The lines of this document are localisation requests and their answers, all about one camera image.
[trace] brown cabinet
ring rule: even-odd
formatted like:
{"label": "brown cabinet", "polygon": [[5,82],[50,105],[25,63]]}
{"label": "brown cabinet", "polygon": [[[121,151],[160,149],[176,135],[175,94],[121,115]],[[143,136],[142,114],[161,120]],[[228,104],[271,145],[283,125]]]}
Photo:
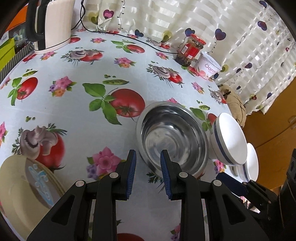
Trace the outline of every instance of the brown cabinet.
{"label": "brown cabinet", "polygon": [[286,178],[292,151],[296,148],[296,80],[276,98],[265,115],[261,111],[247,116],[243,132],[257,152],[258,182],[272,189]]}

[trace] stainless steel bowl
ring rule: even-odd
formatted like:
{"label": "stainless steel bowl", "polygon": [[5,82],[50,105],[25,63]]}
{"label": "stainless steel bowl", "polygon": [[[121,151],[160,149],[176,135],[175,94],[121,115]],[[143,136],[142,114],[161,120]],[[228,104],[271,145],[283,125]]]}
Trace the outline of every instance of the stainless steel bowl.
{"label": "stainless steel bowl", "polygon": [[159,177],[160,152],[165,149],[171,161],[195,177],[207,165],[207,136],[193,113],[180,104],[162,101],[146,107],[138,118],[136,135],[140,155]]}

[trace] kettle base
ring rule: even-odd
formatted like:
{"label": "kettle base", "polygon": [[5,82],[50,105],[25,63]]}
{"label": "kettle base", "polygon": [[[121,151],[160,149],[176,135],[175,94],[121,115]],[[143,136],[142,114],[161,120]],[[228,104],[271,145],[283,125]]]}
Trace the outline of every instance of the kettle base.
{"label": "kettle base", "polygon": [[68,43],[70,43],[70,40],[71,40],[71,38],[67,39],[66,41],[64,41],[64,42],[62,42],[62,43],[60,43],[58,45],[55,45],[55,46],[52,46],[50,48],[46,48],[46,49],[43,49],[43,50],[34,49],[34,52],[35,52],[35,54],[45,54],[45,53],[48,53],[48,52],[51,52],[51,51],[55,51],[55,50],[57,50],[57,49],[59,49],[61,47],[64,47]]}

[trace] pea pod print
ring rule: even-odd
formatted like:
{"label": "pea pod print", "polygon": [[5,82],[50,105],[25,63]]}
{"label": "pea pod print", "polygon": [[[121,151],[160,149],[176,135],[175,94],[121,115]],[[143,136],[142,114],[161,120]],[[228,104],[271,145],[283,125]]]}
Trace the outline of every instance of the pea pod print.
{"label": "pea pod print", "polygon": [[37,73],[37,72],[38,72],[37,70],[32,70],[32,71],[29,71],[29,72],[27,72],[27,73],[24,73],[22,76],[23,76],[23,77],[30,76],[30,75],[33,75],[33,74],[35,74],[35,73]]}
{"label": "pea pod print", "polygon": [[129,81],[126,80],[104,80],[103,84],[105,85],[126,85]]}
{"label": "pea pod print", "polygon": [[207,106],[207,105],[200,105],[199,108],[200,108],[201,110],[209,110],[209,109],[210,109],[210,107]]}

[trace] kettle handle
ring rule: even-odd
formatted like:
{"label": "kettle handle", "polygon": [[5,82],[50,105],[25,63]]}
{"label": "kettle handle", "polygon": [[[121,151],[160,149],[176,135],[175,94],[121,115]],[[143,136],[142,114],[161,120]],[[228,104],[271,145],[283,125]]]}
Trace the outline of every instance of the kettle handle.
{"label": "kettle handle", "polygon": [[36,12],[38,0],[30,0],[26,16],[26,36],[31,42],[37,42],[44,39],[44,33],[38,34],[35,30]]}

